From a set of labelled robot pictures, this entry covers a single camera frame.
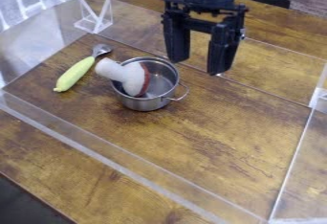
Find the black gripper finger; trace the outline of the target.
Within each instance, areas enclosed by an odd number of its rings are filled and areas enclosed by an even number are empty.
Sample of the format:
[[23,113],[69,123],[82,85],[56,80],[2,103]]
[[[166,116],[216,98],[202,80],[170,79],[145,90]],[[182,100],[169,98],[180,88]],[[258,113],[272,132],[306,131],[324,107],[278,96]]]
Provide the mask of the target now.
[[184,26],[184,20],[162,17],[162,38],[166,57],[172,63],[189,58],[190,31]]
[[238,46],[238,34],[226,24],[217,24],[212,28],[206,73],[213,76],[225,72],[232,65]]

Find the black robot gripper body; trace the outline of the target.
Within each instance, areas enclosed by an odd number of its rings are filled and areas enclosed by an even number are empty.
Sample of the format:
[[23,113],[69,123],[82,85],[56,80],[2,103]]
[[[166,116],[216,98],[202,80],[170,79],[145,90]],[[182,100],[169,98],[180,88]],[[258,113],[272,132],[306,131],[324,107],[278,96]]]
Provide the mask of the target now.
[[[245,37],[245,13],[244,4],[236,4],[234,0],[162,0],[162,34],[164,40],[185,40],[190,38],[190,31],[210,35],[224,33],[224,41],[240,41]],[[224,14],[222,21],[214,23],[190,17],[190,12],[208,13],[213,17]]]

